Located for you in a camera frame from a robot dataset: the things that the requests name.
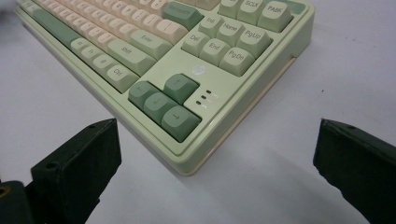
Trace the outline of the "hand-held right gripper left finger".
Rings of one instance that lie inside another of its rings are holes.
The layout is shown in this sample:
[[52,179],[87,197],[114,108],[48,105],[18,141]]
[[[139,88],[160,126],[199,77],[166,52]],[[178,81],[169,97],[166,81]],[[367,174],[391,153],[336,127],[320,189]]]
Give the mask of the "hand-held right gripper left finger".
[[31,169],[37,211],[47,224],[85,224],[120,165],[117,121],[87,126]]

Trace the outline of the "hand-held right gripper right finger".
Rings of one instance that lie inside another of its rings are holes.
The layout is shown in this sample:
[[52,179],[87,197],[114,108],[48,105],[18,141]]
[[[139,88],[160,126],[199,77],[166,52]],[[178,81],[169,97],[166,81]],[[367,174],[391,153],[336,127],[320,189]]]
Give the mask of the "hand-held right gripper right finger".
[[313,164],[371,224],[396,224],[396,147],[324,119]]

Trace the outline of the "green and cream keyboard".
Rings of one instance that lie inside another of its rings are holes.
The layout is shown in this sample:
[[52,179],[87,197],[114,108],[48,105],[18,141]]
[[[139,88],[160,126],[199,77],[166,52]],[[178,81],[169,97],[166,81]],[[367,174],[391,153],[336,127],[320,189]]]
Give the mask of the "green and cream keyboard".
[[24,25],[182,175],[308,46],[307,0],[17,0]]

